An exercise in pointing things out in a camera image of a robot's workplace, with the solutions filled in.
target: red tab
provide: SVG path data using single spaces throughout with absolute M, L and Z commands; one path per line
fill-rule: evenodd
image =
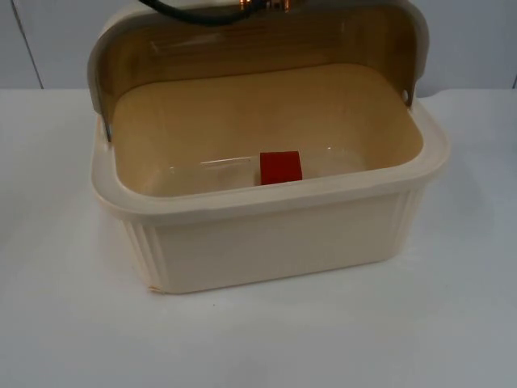
M 261 153 L 260 180 L 262 185 L 302 180 L 298 151 Z

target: white wall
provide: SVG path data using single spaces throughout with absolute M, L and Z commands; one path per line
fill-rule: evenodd
M 44 87 L 86 87 L 86 59 L 100 28 L 116 9 L 131 2 L 15 0 Z M 512 87 L 517 74 L 517 0 L 414 3 L 431 30 L 420 95 L 455 87 Z
M 8 0 L 0 0 L 0 53 L 0 87 L 40 87 Z

